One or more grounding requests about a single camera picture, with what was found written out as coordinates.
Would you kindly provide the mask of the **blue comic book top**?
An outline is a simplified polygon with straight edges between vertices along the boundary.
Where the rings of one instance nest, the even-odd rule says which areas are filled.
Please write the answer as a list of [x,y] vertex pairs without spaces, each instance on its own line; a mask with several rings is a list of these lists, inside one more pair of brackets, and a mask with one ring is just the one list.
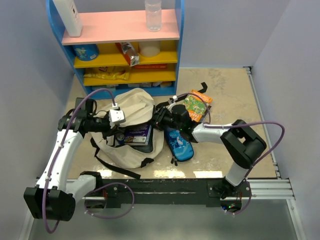
[[125,135],[118,133],[114,136],[115,146],[123,146],[125,144]]

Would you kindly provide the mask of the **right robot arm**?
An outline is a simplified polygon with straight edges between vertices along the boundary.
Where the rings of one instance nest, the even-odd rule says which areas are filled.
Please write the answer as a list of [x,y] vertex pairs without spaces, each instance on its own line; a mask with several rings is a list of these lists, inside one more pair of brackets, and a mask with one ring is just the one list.
[[213,186],[221,199],[233,197],[241,190],[241,184],[257,159],[266,150],[266,142],[243,120],[226,125],[211,125],[191,119],[186,107],[176,104],[172,109],[155,107],[152,125],[161,131],[177,130],[191,143],[222,144],[233,159],[227,175]]

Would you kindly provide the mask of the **purple book underneath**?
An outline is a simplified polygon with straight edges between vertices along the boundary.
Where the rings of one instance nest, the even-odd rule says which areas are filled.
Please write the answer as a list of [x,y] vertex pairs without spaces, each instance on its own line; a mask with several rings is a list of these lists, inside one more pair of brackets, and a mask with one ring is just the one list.
[[126,129],[124,133],[124,143],[130,146],[146,146],[149,143],[152,126],[141,124]]

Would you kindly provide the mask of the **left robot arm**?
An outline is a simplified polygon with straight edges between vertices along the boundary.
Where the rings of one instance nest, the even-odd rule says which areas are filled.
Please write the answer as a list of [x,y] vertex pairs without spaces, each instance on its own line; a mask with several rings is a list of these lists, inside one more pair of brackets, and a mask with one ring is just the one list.
[[110,130],[107,117],[96,116],[97,102],[78,97],[75,118],[70,109],[58,122],[55,146],[47,166],[34,187],[27,187],[23,198],[35,219],[69,221],[76,204],[87,194],[99,196],[104,190],[100,173],[84,171],[73,183],[67,183],[75,154],[87,133],[105,133]]

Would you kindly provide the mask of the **beige canvas backpack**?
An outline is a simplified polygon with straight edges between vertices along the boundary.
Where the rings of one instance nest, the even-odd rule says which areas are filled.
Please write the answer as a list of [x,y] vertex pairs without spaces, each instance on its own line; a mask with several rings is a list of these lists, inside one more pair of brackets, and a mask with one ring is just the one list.
[[164,132],[154,128],[151,123],[155,107],[168,106],[169,103],[155,104],[149,93],[141,88],[134,88],[115,97],[115,102],[123,110],[125,122],[119,126],[120,133],[126,129],[142,124],[152,127],[147,145],[115,146],[115,135],[103,136],[102,133],[92,133],[90,143],[95,148],[94,157],[106,168],[116,173],[139,180],[141,176],[134,172],[154,162],[164,146]]

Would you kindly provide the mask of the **blue dinosaur pencil case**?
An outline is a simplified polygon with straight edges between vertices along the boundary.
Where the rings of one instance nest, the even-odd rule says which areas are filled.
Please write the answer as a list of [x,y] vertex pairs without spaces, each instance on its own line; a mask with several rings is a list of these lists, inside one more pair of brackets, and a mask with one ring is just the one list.
[[178,166],[178,163],[189,161],[194,156],[192,144],[186,141],[178,130],[166,129],[164,138],[172,155],[171,164]]

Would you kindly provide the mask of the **orange green book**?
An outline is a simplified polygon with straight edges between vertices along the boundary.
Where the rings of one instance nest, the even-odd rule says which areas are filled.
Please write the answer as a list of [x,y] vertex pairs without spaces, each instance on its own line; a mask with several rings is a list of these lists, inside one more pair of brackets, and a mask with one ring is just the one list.
[[210,110],[211,108],[213,99],[194,89],[190,93],[182,104],[188,110],[189,116],[193,121],[202,122],[208,114],[208,109]]

